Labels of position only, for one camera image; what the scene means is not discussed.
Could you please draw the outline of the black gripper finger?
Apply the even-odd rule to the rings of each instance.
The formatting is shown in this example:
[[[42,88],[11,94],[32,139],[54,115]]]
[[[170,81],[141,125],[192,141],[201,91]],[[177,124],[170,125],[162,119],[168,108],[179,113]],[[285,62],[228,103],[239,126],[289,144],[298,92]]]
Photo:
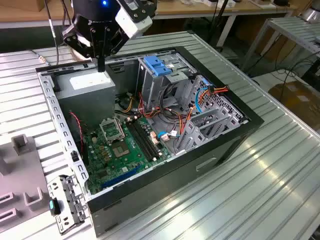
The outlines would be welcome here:
[[[96,59],[98,72],[102,72],[102,53],[92,25],[70,25],[62,32],[64,43],[85,58]]]
[[[105,59],[110,55],[115,55],[129,40],[127,34],[120,28],[105,27],[103,49],[101,58],[101,72],[104,72]]]

